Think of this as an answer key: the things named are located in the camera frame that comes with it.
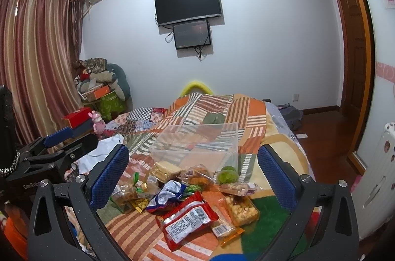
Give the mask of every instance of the orange cloth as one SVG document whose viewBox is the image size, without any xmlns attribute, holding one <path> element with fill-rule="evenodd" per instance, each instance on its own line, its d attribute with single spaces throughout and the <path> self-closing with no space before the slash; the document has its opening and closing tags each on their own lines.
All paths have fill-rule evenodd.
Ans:
<svg viewBox="0 0 395 261">
<path fill-rule="evenodd" d="M 11 218 L 7 219 L 4 235 L 18 254 L 27 261 L 27 240 L 15 229 Z"/>
</svg>

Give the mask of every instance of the pink wall border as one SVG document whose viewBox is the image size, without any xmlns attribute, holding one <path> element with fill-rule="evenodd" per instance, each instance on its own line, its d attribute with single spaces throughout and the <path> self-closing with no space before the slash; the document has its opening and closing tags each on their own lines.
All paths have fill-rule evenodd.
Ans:
<svg viewBox="0 0 395 261">
<path fill-rule="evenodd" d="M 376 75 L 395 83 L 395 67 L 383 64 L 382 62 L 376 62 Z"/>
</svg>

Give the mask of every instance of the lime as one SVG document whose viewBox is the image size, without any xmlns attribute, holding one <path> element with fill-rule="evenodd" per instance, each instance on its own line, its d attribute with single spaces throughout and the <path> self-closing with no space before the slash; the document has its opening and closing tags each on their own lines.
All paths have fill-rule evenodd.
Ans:
<svg viewBox="0 0 395 261">
<path fill-rule="evenodd" d="M 234 172 L 237 173 L 236 169 L 233 166 L 230 166 L 230 165 L 224 166 L 223 168 L 221 168 L 221 171 L 224 171 L 224 170 L 231 170 L 231 171 L 234 171 Z"/>
<path fill-rule="evenodd" d="M 219 184 L 232 184 L 238 181 L 238 174 L 234 170 L 222 170 L 217 175 Z"/>
</svg>

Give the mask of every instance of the patchwork quilt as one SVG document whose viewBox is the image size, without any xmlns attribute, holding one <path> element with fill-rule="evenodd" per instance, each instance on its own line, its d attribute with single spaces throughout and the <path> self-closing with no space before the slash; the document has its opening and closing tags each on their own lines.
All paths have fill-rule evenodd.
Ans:
<svg viewBox="0 0 395 261">
<path fill-rule="evenodd" d="M 132 112 L 131 115 L 149 115 L 149 113 L 145 113 L 144 109 L 140 111 L 142 113 Z M 163 113 L 162 119 L 151 129 L 131 133 L 125 137 L 124 144 L 130 151 L 130 161 L 121 180 L 125 181 L 131 177 L 136 170 L 136 164 L 141 165 L 139 168 L 142 167 L 143 170 L 145 168 L 147 172 L 149 171 L 153 162 L 146 159 L 148 149 L 167 126 L 222 123 L 237 123 L 240 180 L 256 182 L 265 189 L 254 197 L 254 200 L 258 200 L 255 202 L 256 205 L 262 207 L 261 214 L 267 214 L 268 206 L 276 209 L 276 213 L 270 214 L 271 216 L 262 222 L 267 223 L 273 219 L 281 227 L 282 223 L 279 218 L 281 216 L 285 220 L 288 211 L 283 211 L 273 197 L 274 194 L 256 162 L 257 151 L 261 144 L 271 144 L 281 158 L 290 162 L 300 174 L 309 172 L 309 164 L 295 143 L 287 136 L 278 133 L 270 115 L 266 116 L 265 103 L 245 95 L 212 96 L 191 93 L 177 99 Z M 203 195 L 207 201 L 223 197 L 223 194 L 215 186 L 212 186 L 209 191 L 205 191 Z M 270 197 L 270 201 L 262 201 L 268 197 Z M 240 238 L 225 248 L 219 247 L 213 233 L 210 229 L 206 229 L 205 232 L 200 232 L 196 237 L 190 238 L 179 250 L 171 252 L 163 238 L 163 233 L 157 227 L 155 215 L 146 211 L 121 214 L 109 203 L 105 208 L 98 210 L 98 214 L 119 246 L 134 261 L 199 261 L 209 260 L 224 253 L 248 252 L 255 254 L 259 252 L 256 249 L 264 249 L 261 245 L 256 244 L 257 235 L 262 235 L 261 228 L 253 227 L 246 229 Z M 274 235 L 275 232 L 271 235 L 266 231 L 267 242 L 270 242 Z M 80 242 L 84 243 L 82 235 L 80 235 Z"/>
</svg>

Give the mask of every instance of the wooden floor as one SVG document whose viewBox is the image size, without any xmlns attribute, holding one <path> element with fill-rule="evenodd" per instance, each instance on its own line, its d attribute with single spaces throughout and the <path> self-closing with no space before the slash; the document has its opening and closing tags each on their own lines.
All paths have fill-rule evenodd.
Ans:
<svg viewBox="0 0 395 261">
<path fill-rule="evenodd" d="M 305 115 L 296 134 L 306 133 L 299 139 L 313 169 L 315 178 L 321 183 L 336 183 L 345 180 L 351 187 L 357 172 L 347 160 L 355 126 L 339 112 Z"/>
</svg>

